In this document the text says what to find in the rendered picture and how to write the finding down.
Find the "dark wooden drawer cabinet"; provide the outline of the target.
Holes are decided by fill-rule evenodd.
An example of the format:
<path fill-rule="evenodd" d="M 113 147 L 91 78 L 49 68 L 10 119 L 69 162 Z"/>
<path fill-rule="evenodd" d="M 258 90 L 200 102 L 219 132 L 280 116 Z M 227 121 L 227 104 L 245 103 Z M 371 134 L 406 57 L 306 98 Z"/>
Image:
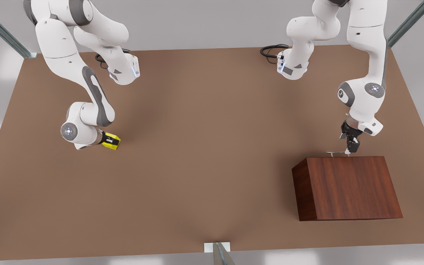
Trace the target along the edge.
<path fill-rule="evenodd" d="M 383 156 L 305 158 L 292 177 L 300 221 L 403 217 Z"/>

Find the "yellow square block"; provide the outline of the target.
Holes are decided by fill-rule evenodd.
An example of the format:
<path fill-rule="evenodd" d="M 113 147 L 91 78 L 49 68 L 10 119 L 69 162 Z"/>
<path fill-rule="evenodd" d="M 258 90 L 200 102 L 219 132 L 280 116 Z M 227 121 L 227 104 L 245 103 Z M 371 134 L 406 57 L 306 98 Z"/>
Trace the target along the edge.
<path fill-rule="evenodd" d="M 112 146 L 105 146 L 108 149 L 116 150 L 120 144 L 120 138 L 116 135 L 111 134 L 112 136 Z"/>

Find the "silver frame post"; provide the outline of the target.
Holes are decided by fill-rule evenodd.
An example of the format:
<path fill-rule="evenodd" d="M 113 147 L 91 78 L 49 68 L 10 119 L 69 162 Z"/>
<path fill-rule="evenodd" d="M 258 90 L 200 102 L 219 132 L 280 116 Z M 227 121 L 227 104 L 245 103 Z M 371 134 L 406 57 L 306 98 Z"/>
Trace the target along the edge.
<path fill-rule="evenodd" d="M 19 42 L 1 23 L 0 38 L 4 40 L 14 51 L 16 51 L 24 59 L 35 59 L 37 53 L 30 52 L 22 43 Z"/>
<path fill-rule="evenodd" d="M 424 0 L 414 11 L 400 24 L 400 26 L 387 39 L 387 47 L 392 48 L 414 24 L 424 15 Z"/>
<path fill-rule="evenodd" d="M 230 256 L 230 243 L 204 243 L 204 252 L 213 253 L 213 265 L 236 265 Z"/>

